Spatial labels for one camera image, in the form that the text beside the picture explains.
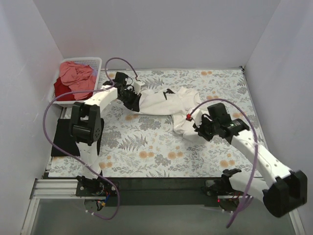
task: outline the gray floor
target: gray floor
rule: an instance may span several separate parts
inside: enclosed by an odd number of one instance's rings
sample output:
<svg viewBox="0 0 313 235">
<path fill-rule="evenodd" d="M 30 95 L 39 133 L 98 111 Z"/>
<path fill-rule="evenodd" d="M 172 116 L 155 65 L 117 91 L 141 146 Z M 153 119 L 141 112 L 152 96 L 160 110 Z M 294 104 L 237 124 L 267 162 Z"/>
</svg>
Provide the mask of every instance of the gray floor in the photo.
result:
<svg viewBox="0 0 313 235">
<path fill-rule="evenodd" d="M 109 216 L 115 208 L 103 208 Z M 112 221 L 85 213 L 83 200 L 41 200 L 33 235 L 293 235 L 289 215 L 273 217 L 254 200 L 226 229 L 230 215 L 203 206 L 124 206 Z"/>
</svg>

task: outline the metal frame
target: metal frame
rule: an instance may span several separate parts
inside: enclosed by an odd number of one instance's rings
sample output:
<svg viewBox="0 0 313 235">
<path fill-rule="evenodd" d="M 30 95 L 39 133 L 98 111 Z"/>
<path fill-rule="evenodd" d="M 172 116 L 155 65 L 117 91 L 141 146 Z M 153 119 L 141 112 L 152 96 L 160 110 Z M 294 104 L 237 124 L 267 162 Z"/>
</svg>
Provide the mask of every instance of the metal frame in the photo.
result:
<svg viewBox="0 0 313 235">
<path fill-rule="evenodd" d="M 243 73 L 244 81 L 245 81 L 249 96 L 251 97 L 244 70 L 242 67 L 239 69 L 241 69 Z M 196 69 L 176 69 L 176 70 L 196 70 Z M 255 106 L 253 104 L 252 99 L 251 99 L 251 103 L 255 111 L 257 121 L 259 122 L 259 118 L 256 113 Z M 66 113 L 66 108 L 63 108 L 61 111 L 60 117 L 63 118 L 65 113 Z M 260 125 L 260 130 L 264 139 L 265 146 L 266 148 L 268 148 L 261 125 Z M 52 158 L 50 157 L 47 163 L 45 175 L 48 175 L 51 169 L 51 163 L 52 163 Z M 36 217 L 36 213 L 38 210 L 40 199 L 95 199 L 95 197 L 75 196 L 77 185 L 78 185 L 78 182 L 75 179 L 36 180 L 33 190 L 32 190 L 32 195 L 31 195 L 31 199 L 29 202 L 25 221 L 21 230 L 21 234 L 22 235 L 31 234 L 31 230 L 35 222 L 35 217 Z M 229 196 L 219 196 L 218 198 L 225 199 L 225 198 L 229 198 Z M 297 209 L 293 210 L 292 212 L 289 213 L 289 215 L 290 215 L 291 222 L 294 227 L 296 235 L 305 235 L 305 231 L 304 231 L 298 210 Z"/>
</svg>

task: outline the red connector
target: red connector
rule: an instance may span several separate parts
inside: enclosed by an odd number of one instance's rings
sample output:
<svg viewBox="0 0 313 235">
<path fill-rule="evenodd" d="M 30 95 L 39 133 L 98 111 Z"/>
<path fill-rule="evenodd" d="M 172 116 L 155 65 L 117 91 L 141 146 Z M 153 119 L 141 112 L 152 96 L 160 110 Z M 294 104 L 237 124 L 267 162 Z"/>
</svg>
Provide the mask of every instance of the red connector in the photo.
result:
<svg viewBox="0 0 313 235">
<path fill-rule="evenodd" d="M 191 121 L 191 120 L 192 120 L 191 114 L 187 114 L 186 120 L 187 120 L 187 121 Z"/>
</svg>

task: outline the white cloth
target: white cloth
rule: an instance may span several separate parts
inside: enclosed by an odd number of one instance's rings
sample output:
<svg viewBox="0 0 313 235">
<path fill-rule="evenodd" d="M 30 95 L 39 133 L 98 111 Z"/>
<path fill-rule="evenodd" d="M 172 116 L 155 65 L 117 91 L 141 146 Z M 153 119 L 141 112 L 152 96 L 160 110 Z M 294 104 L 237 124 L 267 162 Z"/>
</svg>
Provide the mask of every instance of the white cloth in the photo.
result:
<svg viewBox="0 0 313 235">
<path fill-rule="evenodd" d="M 171 115 L 175 133 L 182 135 L 184 139 L 189 141 L 205 143 L 206 140 L 195 132 L 194 121 L 186 120 L 186 115 L 201 103 L 199 92 L 184 87 L 181 87 L 178 92 L 173 91 L 174 94 L 164 94 L 166 91 L 166 89 L 157 93 L 152 90 L 142 91 L 139 100 L 139 113 L 158 116 Z"/>
</svg>

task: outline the pink cloth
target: pink cloth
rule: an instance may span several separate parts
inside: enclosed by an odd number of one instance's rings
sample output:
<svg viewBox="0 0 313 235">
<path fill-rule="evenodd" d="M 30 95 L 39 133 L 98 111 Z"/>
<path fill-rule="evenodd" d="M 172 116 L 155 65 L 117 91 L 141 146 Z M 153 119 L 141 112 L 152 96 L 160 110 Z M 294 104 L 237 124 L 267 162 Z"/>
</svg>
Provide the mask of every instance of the pink cloth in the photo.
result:
<svg viewBox="0 0 313 235">
<path fill-rule="evenodd" d="M 62 84 L 68 86 L 73 92 L 94 90 L 96 76 L 89 65 L 76 64 L 72 61 L 63 62 L 60 65 L 60 78 Z M 87 98 L 89 93 L 74 94 L 76 100 Z"/>
</svg>

